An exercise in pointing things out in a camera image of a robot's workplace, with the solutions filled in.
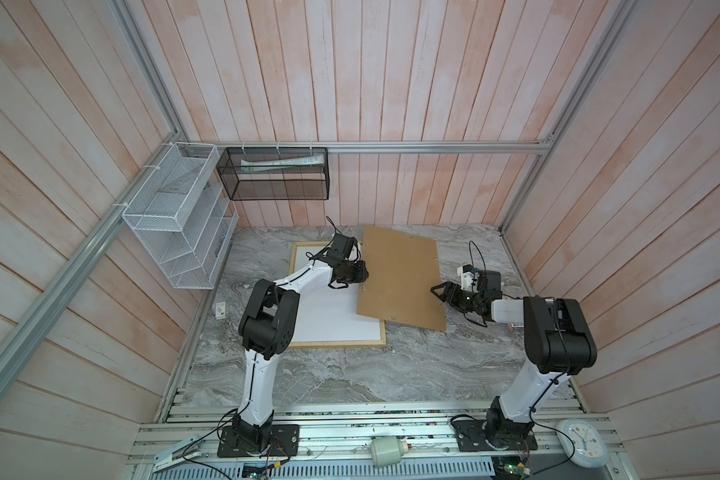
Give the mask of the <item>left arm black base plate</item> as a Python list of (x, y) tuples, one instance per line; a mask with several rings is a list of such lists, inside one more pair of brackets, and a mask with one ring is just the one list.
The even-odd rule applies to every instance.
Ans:
[(297, 424), (265, 425), (261, 428), (246, 423), (223, 427), (217, 449), (219, 458), (296, 456), (300, 440)]

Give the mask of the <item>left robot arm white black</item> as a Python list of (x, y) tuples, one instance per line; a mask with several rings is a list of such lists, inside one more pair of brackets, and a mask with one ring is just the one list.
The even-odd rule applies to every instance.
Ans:
[(232, 419), (234, 431), (256, 437), (271, 428), (276, 371), (293, 339), (300, 300), (321, 287), (342, 290), (368, 277), (359, 241), (336, 232), (291, 275), (255, 283), (238, 328), (246, 371), (241, 406)]

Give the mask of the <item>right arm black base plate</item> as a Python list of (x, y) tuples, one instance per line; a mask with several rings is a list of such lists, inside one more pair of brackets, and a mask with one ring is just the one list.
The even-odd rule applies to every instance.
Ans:
[(460, 417), (451, 421), (451, 427), (460, 452), (538, 449), (531, 424)]

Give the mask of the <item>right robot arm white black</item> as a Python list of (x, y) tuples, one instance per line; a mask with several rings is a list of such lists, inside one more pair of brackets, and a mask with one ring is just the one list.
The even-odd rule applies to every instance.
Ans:
[(486, 440), (522, 441), (534, 425), (533, 415), (561, 385), (592, 367), (597, 347), (579, 302), (568, 298), (524, 296), (502, 292), (501, 274), (466, 265), (458, 283), (446, 281), (430, 292), (476, 323), (520, 325), (526, 360), (512, 385), (496, 397), (483, 426)]

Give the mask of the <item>wooden backing board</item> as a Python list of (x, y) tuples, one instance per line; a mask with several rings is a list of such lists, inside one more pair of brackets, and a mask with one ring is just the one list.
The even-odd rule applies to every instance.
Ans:
[(434, 240), (367, 226), (361, 252), (369, 277), (359, 289), (359, 315), (435, 331), (447, 328), (443, 303), (431, 292), (441, 283)]

